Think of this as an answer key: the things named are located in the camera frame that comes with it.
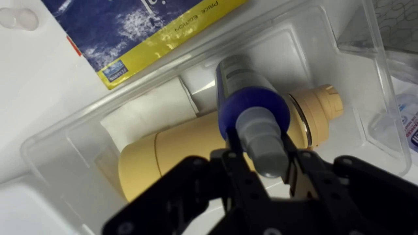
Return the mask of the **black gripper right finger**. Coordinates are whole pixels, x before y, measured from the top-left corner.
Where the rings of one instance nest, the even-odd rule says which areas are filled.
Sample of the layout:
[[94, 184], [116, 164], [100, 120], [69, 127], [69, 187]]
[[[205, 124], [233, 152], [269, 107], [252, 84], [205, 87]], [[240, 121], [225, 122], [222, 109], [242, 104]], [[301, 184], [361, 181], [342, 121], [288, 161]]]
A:
[[418, 235], [418, 186], [352, 155], [331, 163], [282, 137], [289, 195], [313, 203], [320, 235]]

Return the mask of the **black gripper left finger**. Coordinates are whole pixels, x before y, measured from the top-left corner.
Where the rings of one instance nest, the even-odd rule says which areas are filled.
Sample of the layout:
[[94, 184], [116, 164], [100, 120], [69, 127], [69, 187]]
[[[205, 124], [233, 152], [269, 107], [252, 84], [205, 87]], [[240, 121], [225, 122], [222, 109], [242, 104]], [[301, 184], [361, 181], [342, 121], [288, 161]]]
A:
[[269, 227], [261, 182], [240, 152], [220, 148], [210, 159], [182, 159], [111, 216], [101, 235], [181, 235], [216, 198], [224, 215], [207, 235], [262, 235]]

